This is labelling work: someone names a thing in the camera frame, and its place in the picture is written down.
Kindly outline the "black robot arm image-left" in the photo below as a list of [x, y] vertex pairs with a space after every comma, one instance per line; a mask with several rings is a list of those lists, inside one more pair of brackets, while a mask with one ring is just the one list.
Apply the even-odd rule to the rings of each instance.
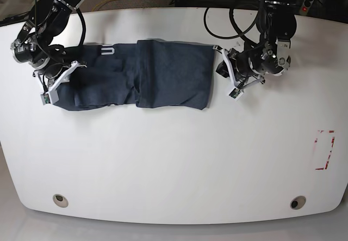
[[[28, 63], [50, 82], [56, 82], [73, 61], [84, 64], [86, 23], [79, 8], [83, 1], [35, 0], [28, 19], [10, 46], [14, 59], [19, 63]], [[54, 37], [66, 28], [73, 11], [82, 24], [79, 44], [74, 47], [53, 44]]]

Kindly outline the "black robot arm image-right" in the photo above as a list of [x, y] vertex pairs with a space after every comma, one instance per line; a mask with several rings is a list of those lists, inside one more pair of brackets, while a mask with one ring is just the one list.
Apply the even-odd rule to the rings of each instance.
[[234, 18], [234, 9], [242, 1], [233, 2], [229, 20], [236, 31], [230, 39], [241, 38], [244, 50], [227, 50], [218, 45], [213, 47], [223, 58], [216, 72], [230, 79], [232, 87], [229, 96], [235, 100], [243, 95], [246, 88], [265, 83], [265, 75], [280, 76], [290, 67], [291, 38], [297, 28], [293, 12], [296, 0], [256, 0], [258, 11], [251, 25], [257, 27], [260, 37], [259, 42], [254, 42], [246, 37], [252, 28], [242, 31]]

